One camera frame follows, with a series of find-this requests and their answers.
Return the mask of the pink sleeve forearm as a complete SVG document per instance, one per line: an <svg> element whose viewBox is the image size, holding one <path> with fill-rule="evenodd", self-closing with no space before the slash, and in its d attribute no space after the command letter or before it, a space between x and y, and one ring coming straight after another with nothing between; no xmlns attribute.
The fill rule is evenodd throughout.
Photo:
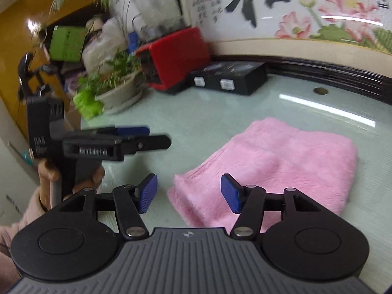
<svg viewBox="0 0 392 294"><path fill-rule="evenodd" d="M45 213L45 209L40 202L39 190L40 188L37 188L31 196L29 206L19 222L13 223L10 226L1 226L1 293L6 293L20 278L20 274L9 254L9 248L11 247L13 238L25 226Z"/></svg>

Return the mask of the person left hand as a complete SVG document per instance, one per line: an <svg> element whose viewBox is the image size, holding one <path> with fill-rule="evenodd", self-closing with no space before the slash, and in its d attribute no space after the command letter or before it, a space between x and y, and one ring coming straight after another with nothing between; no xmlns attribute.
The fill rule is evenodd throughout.
<svg viewBox="0 0 392 294"><path fill-rule="evenodd" d="M47 159L41 159L38 162L38 176L40 180L39 199L43 208L49 210L52 208L52 191L54 184L60 180L61 175L57 168L54 167ZM73 187L73 194L78 193L83 188L97 189L105 176L103 166L99 166L95 172L85 181L81 181Z"/></svg>

